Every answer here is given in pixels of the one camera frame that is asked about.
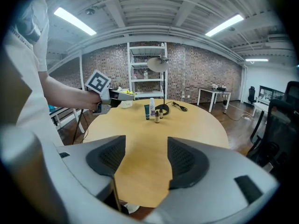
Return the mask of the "black office chair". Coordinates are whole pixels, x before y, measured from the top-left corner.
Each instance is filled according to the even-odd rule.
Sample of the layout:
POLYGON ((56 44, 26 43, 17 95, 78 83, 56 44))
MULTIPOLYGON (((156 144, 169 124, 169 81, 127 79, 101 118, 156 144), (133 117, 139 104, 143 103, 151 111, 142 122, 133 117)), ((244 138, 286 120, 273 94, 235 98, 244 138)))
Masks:
POLYGON ((273 99, 268 108, 263 137, 248 152, 247 157, 268 169, 282 181, 290 160, 299 147, 299 82, 287 84, 283 98, 273 99))

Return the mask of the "black swivel chair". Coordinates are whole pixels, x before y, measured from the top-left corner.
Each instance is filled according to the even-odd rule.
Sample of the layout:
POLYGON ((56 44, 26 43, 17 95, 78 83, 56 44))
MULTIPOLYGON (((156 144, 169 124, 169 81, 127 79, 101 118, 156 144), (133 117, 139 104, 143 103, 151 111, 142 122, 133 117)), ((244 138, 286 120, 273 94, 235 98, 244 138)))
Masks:
POLYGON ((252 105, 253 103, 256 102, 256 97, 255 97, 255 88, 251 86, 249 88, 249 96, 248 96, 248 101, 252 105))

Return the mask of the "person's beige shoe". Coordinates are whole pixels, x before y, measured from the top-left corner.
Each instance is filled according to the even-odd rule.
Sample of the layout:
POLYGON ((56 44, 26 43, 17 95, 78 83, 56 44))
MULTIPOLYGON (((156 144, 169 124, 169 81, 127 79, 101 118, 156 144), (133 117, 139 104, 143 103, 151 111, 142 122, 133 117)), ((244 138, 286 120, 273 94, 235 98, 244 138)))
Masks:
POLYGON ((124 205, 124 207, 128 210, 129 214, 135 213, 140 208, 139 205, 134 205, 134 204, 130 204, 130 203, 126 203, 124 205))

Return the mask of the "black top white frame table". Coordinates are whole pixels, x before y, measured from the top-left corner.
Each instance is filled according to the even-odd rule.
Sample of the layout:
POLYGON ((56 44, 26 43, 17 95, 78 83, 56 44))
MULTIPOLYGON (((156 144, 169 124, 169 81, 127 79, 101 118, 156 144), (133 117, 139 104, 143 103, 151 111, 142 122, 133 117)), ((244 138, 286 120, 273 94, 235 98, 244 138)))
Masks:
POLYGON ((65 125, 67 125, 69 122, 71 122, 73 119, 76 120, 78 124, 78 128, 81 131, 81 133, 85 133, 85 130, 81 124, 80 121, 80 110, 71 109, 71 108, 63 108, 63 107, 54 107, 53 109, 49 110, 50 118, 57 130, 63 128, 65 125), (64 112, 70 112, 66 117, 60 118, 59 115, 64 112))

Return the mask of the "person's left forearm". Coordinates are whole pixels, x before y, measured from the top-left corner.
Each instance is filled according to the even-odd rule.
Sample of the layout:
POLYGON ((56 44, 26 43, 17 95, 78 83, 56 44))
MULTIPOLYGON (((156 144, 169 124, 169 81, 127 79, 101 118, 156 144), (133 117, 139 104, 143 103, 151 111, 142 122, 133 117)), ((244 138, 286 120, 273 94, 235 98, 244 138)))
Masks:
POLYGON ((50 77, 46 71, 39 72, 38 75, 48 104, 89 110, 89 97, 95 92, 69 87, 50 77))

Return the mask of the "person's white printed t-shirt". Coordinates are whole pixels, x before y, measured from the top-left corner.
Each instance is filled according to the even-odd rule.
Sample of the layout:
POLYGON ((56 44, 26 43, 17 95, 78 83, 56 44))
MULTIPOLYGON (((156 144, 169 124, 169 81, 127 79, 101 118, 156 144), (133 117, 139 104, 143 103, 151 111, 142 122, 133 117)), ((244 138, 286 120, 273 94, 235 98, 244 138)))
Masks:
POLYGON ((17 120, 17 126, 32 131, 38 138, 49 140, 56 147, 62 140, 54 126, 38 73, 47 71, 46 53, 49 17, 46 0, 29 0, 9 27, 4 50, 31 89, 17 120))

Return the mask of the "black tripod stand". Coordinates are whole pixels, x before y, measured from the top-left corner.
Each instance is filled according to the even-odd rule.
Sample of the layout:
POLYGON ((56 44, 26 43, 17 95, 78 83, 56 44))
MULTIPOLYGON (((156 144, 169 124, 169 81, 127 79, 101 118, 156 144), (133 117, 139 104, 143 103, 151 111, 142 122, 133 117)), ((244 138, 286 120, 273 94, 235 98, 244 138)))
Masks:
POLYGON ((87 122, 87 118, 86 118, 86 116, 84 115, 84 109, 81 109, 81 111, 80 111, 80 115, 78 116, 78 119, 76 120, 76 121, 77 121, 77 124, 76 124, 75 132, 74 132, 74 135, 73 135, 72 144, 75 143, 75 140, 76 140, 76 138, 77 138, 77 131, 78 131, 78 129, 79 129, 79 126, 81 125, 81 118, 82 118, 82 117, 84 118, 84 121, 85 121, 85 123, 86 123, 87 129, 83 132, 84 137, 83 137, 83 139, 82 139, 81 142, 83 142, 83 140, 85 139, 85 134, 86 134, 86 132, 88 132, 88 122, 87 122))

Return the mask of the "white metal shelf unit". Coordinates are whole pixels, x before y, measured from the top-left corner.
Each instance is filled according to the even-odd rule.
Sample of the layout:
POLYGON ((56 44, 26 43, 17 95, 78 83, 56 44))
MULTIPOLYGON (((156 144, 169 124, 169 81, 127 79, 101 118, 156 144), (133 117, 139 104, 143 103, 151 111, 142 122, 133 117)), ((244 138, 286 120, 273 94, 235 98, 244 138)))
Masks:
MULTIPOLYGON (((147 66, 147 61, 153 57, 168 58, 167 43, 150 46, 145 43, 136 45, 127 43, 128 59, 128 82, 129 90, 136 93, 135 98, 163 98, 163 74, 151 71, 147 66), (144 71, 148 71, 147 80, 144 79, 144 71)), ((166 95, 168 94, 168 71, 166 73, 166 95)))

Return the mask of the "white leg dark top desk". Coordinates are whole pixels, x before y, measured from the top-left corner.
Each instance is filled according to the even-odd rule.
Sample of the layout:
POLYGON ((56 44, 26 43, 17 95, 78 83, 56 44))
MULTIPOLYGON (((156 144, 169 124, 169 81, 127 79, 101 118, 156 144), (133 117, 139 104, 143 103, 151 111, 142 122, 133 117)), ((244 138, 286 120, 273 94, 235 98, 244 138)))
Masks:
POLYGON ((227 111, 228 106, 229 106, 229 102, 230 102, 230 98, 231 98, 231 92, 229 92, 229 91, 220 91, 220 90, 217 90, 217 89, 214 90, 212 88, 199 88, 198 98, 197 98, 197 106, 199 106, 199 103, 200 103, 201 92, 208 92, 208 93, 212 94, 208 112, 212 111, 212 107, 213 107, 214 104, 216 104, 216 100, 217 100, 218 95, 222 95, 225 98, 225 100, 227 101, 226 105, 225 105, 225 112, 227 111))

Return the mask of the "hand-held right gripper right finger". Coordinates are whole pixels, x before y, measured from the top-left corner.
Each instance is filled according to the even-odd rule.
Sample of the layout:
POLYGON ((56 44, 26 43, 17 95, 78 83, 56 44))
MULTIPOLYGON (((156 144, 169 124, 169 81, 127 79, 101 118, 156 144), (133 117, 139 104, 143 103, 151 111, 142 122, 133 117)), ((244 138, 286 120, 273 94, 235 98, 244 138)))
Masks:
POLYGON ((169 193, 145 222, 249 222, 279 187, 233 150, 174 137, 167 148, 169 193))

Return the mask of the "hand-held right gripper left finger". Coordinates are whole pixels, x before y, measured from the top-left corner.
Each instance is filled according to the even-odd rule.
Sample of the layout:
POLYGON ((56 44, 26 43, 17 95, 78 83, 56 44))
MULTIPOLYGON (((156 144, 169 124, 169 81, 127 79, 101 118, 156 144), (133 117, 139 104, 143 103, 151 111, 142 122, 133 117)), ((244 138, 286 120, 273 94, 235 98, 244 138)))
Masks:
POLYGON ((79 183, 95 197, 118 196, 114 175, 126 153, 126 136, 112 136, 57 148, 79 183))

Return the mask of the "person's left hand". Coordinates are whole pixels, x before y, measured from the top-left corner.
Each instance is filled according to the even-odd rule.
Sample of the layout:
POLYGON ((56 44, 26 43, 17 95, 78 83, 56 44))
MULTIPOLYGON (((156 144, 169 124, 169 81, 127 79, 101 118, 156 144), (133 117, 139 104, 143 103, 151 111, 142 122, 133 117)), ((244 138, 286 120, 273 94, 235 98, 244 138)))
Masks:
POLYGON ((97 93, 91 93, 89 97, 89 110, 96 111, 98 104, 101 102, 101 98, 97 93))

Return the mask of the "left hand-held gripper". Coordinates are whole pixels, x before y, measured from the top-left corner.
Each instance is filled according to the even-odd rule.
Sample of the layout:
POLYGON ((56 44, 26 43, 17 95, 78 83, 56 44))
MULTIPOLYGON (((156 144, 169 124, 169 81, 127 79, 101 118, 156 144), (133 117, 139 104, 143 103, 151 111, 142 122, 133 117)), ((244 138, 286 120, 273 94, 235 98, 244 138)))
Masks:
POLYGON ((100 96, 97 110, 93 113, 108 113, 112 106, 118 106, 122 101, 134 100, 134 95, 120 91, 109 90, 111 79, 102 72, 95 70, 85 85, 100 96))

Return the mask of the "black desk lamp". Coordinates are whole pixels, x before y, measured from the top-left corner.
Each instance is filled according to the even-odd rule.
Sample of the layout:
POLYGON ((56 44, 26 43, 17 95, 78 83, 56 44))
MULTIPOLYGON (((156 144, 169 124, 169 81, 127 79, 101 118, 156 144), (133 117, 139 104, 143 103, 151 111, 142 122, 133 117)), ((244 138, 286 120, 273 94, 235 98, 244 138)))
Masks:
POLYGON ((162 73, 163 74, 163 104, 158 105, 157 108, 162 111, 163 115, 169 114, 169 107, 165 102, 165 95, 166 95, 166 71, 168 70, 168 59, 167 58, 161 58, 161 57, 153 57, 147 61, 147 66, 148 68, 157 73, 162 73))

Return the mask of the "sunflowers in white pot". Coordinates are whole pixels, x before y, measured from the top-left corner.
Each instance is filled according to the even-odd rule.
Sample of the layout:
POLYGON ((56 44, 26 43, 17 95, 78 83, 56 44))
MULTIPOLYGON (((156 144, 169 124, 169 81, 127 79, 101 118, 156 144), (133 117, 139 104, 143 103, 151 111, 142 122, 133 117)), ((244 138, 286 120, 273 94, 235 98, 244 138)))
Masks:
POLYGON ((133 91, 129 91, 129 90, 123 90, 121 91, 122 93, 125 94, 130 94, 133 96, 132 100, 128 100, 128 101, 121 101, 121 108, 126 109, 126 108, 130 108, 133 105, 133 101, 135 100, 135 95, 136 93, 134 93, 133 91))

